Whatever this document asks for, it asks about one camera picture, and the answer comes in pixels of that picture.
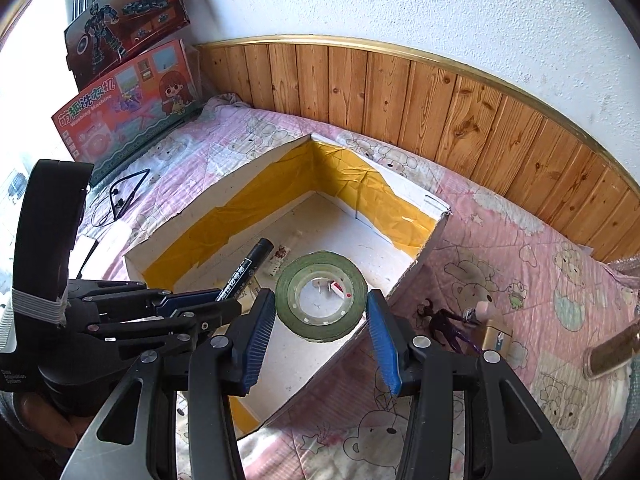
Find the person left hand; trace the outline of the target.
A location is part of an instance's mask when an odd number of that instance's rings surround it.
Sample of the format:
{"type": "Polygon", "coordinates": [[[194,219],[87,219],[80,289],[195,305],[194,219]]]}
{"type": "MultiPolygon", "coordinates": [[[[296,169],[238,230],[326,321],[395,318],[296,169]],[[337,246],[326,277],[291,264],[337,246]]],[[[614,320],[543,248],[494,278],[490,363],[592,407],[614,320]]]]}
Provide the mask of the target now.
{"type": "Polygon", "coordinates": [[[37,393],[19,393],[15,406],[26,428],[61,448],[74,448],[93,421],[92,416],[66,418],[37,393]]]}

